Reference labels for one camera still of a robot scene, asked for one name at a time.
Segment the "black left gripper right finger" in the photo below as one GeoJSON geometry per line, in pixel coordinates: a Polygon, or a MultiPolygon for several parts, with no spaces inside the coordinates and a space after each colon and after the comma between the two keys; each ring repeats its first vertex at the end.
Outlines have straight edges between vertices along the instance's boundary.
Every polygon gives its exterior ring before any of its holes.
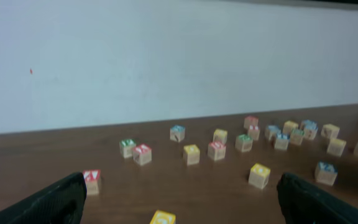
{"type": "Polygon", "coordinates": [[[277,184],[287,224],[358,224],[358,209],[317,186],[285,172],[277,184]]]}

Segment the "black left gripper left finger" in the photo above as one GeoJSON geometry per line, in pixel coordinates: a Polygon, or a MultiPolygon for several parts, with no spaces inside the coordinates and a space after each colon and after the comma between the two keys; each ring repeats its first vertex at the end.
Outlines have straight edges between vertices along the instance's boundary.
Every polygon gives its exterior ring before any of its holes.
{"type": "Polygon", "coordinates": [[[80,224],[86,200],[81,172],[74,172],[0,211],[0,224],[80,224]]]}

